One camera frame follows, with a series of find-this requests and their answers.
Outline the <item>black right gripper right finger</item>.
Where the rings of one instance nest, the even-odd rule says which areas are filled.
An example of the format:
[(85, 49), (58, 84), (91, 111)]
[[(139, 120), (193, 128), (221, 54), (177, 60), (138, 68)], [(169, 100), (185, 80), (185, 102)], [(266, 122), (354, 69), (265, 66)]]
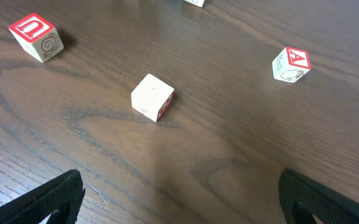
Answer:
[(359, 223), (358, 202), (294, 169), (281, 172), (278, 191), (287, 223)]

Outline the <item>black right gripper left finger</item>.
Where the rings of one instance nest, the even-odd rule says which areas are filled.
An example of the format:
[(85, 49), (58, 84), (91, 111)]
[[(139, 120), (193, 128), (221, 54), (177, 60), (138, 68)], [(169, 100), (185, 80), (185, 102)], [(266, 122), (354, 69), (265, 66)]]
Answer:
[(0, 223), (70, 223), (85, 196), (80, 172), (68, 170), (28, 193), (0, 206)]

